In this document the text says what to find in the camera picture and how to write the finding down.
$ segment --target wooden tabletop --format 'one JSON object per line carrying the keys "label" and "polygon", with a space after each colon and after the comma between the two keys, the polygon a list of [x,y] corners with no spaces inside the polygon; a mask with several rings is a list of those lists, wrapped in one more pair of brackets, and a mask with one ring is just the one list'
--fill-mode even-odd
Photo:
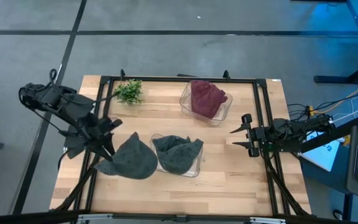
{"label": "wooden tabletop", "polygon": [[[96,99],[100,76],[86,75],[80,94]],[[114,89],[120,82],[114,82]],[[122,105],[112,100],[109,117],[123,124],[114,130],[117,149],[134,132],[150,145],[153,134],[177,135],[204,141],[199,176],[183,177],[156,171],[145,180],[108,176],[98,172],[94,190],[93,212],[162,213],[192,215],[271,215],[269,190],[264,161],[250,158],[245,148],[231,144],[245,141],[245,133],[229,134],[241,124],[241,116],[252,115],[256,127],[257,112],[251,84],[217,83],[233,97],[226,120],[218,127],[181,112],[180,96],[185,82],[142,82],[144,102]],[[267,80],[274,118],[288,118],[287,104],[280,80]],[[262,111],[267,124],[264,101]],[[280,153],[286,186],[307,212],[308,196],[300,163],[289,153]],[[59,206],[78,182],[83,154],[70,160],[65,157],[58,173],[50,208]],[[279,212],[283,212],[280,191],[276,196]],[[81,208],[85,206],[88,185],[84,188]]]}

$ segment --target dark red towel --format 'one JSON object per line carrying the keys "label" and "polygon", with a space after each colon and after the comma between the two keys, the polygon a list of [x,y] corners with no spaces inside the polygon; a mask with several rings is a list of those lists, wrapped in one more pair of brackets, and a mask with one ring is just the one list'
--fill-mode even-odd
{"label": "dark red towel", "polygon": [[226,102],[226,93],[210,82],[191,81],[191,110],[212,119],[222,103]]}

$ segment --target glass bowl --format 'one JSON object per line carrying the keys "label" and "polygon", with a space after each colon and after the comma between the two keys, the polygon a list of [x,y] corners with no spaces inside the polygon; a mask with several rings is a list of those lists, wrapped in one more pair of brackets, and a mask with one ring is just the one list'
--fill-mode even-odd
{"label": "glass bowl", "polygon": [[[153,134],[153,136],[150,139],[150,147],[151,147],[151,149],[153,150],[153,152],[156,155],[157,155],[157,150],[156,150],[156,148],[155,148],[155,146],[153,144],[153,139],[159,139],[159,138],[162,138],[162,137],[164,137],[164,136],[161,135],[161,134]],[[200,173],[200,164],[201,164],[201,155],[202,154],[203,154],[203,148],[201,148],[200,153],[198,154],[196,159],[194,159],[193,165],[190,167],[190,169],[186,173],[182,174],[182,176],[185,176],[185,177],[196,177],[196,176],[198,176],[198,174]],[[161,166],[160,161],[158,161],[157,170],[162,171],[162,172],[170,173],[170,172],[166,171]]]}
{"label": "glass bowl", "polygon": [[221,104],[212,119],[207,118],[201,114],[195,113],[191,110],[191,82],[188,82],[186,88],[183,90],[183,93],[181,94],[181,97],[179,99],[179,104],[181,106],[182,113],[200,119],[212,126],[218,126],[222,123],[222,121],[226,119],[227,113],[229,112],[229,108],[233,101],[233,97],[230,94],[226,93],[225,96],[227,97],[226,102]]}

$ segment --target gray cloth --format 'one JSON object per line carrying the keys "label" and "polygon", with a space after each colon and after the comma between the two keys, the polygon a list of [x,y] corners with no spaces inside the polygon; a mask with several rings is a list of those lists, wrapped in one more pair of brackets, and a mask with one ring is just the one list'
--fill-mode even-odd
{"label": "gray cloth", "polygon": [[101,161],[94,168],[106,175],[120,175],[131,179],[146,179],[157,168],[157,156],[146,144],[132,134],[111,156],[112,162]]}
{"label": "gray cloth", "polygon": [[196,139],[194,142],[187,137],[165,136],[152,140],[157,151],[161,166],[172,174],[182,175],[190,170],[194,160],[203,147],[203,142]]}

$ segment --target concrete floor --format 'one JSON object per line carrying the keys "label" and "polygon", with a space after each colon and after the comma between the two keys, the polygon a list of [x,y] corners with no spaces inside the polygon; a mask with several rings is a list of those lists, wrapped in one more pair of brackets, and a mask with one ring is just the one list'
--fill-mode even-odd
{"label": "concrete floor", "polygon": [[[71,30],[80,0],[0,0],[0,29]],[[358,13],[358,0],[352,0]],[[345,4],[289,0],[88,0],[80,30],[329,30],[355,31]],[[46,83],[69,36],[0,35],[0,215],[9,213],[40,119],[17,99],[20,86]],[[346,76],[358,69],[357,38],[218,35],[77,36],[63,84],[79,88],[83,75],[184,73],[280,78],[288,103],[318,105],[343,98],[357,85],[315,84],[314,75]],[[350,102],[332,114],[350,113]],[[60,128],[67,125],[59,119]],[[24,212],[47,211],[64,139],[49,128]],[[306,179],[312,211],[333,218],[343,194]],[[358,197],[352,221],[358,221]],[[119,223],[134,223],[120,220]],[[135,223],[157,223],[137,220]]]}

